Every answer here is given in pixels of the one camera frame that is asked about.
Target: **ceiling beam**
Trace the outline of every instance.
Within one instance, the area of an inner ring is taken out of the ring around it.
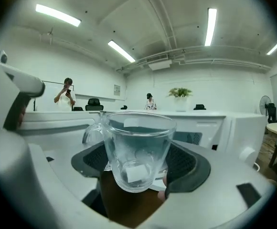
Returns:
[[[112,9],[110,9],[110,11],[108,11],[108,13],[102,17],[99,21],[98,24],[100,25],[102,22],[104,22],[112,13],[114,13],[115,11],[117,11],[118,9],[120,9],[121,7],[123,7],[128,1],[130,0],[122,0],[119,1],[115,6],[113,6]]]
[[[214,45],[211,48],[212,49],[214,49],[214,48],[218,48],[218,49],[223,48],[224,52],[227,49],[235,49],[235,50],[236,49],[240,49],[240,50],[243,50],[243,51],[250,52],[251,55],[259,56],[259,51],[255,51],[253,49],[244,48],[244,47],[228,46],[228,45]],[[195,53],[195,52],[201,52],[203,50],[210,50],[210,47],[205,47],[204,45],[200,45],[200,46],[190,46],[190,47],[183,47],[183,48],[177,48],[177,49],[167,50],[167,51],[164,51],[164,52],[159,52],[159,53],[155,53],[153,55],[149,55],[147,57],[136,59],[136,63],[135,64],[128,63],[127,65],[124,65],[123,67],[124,68],[128,68],[128,67],[130,67],[132,65],[134,65],[134,66],[135,65],[140,65],[140,61],[145,60],[145,59],[150,58],[150,57],[155,57],[155,56],[158,56],[158,55],[161,55],[161,54],[164,54],[164,53],[172,53],[172,52],[178,53],[178,51],[179,51],[179,53],[184,54],[182,52],[183,50],[186,50],[186,53]]]
[[[149,18],[153,22],[156,30],[160,34],[166,49],[172,49],[170,45],[170,40],[168,39],[167,31],[165,29],[164,23],[157,12],[157,9],[153,6],[151,0],[139,0],[145,11],[147,12]]]
[[[164,3],[163,3],[163,0],[159,0],[159,1],[160,1],[160,4],[161,4],[161,6],[162,6],[164,12],[165,12],[166,18],[167,18],[167,20],[168,20],[169,27],[170,27],[170,30],[171,30],[171,33],[172,33],[172,37],[173,37],[173,40],[174,40],[174,42],[175,42],[175,48],[178,48],[178,46],[177,46],[177,40],[176,40],[176,36],[175,36],[175,32],[174,32],[174,30],[173,30],[173,27],[172,27],[170,18],[169,18],[169,16],[168,16],[167,10],[166,10],[166,8],[165,8],[165,5],[164,5]]]

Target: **dark hair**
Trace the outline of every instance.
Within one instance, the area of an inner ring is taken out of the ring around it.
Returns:
[[[73,80],[71,79],[71,78],[66,78],[65,80],[64,80],[64,84],[65,83],[69,83],[70,85],[72,85],[73,84]]]

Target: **glass mug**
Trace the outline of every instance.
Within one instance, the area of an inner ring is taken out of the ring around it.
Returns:
[[[159,114],[117,112],[89,126],[83,139],[100,132],[116,183],[127,192],[139,193],[155,180],[175,130],[176,122]]]

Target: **air vent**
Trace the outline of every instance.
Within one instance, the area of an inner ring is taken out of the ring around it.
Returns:
[[[169,59],[169,60],[158,61],[155,63],[149,63],[148,65],[150,69],[152,69],[153,71],[156,71],[160,69],[169,68],[171,63],[172,63],[171,59]]]
[[[147,58],[146,61],[147,63],[154,63],[157,61],[163,61],[163,60],[168,60],[168,54],[161,54],[161,55],[157,55],[151,58]]]

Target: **white planter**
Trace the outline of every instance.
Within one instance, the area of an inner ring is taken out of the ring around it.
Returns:
[[[175,111],[185,112],[188,110],[189,98],[188,97],[174,97]]]

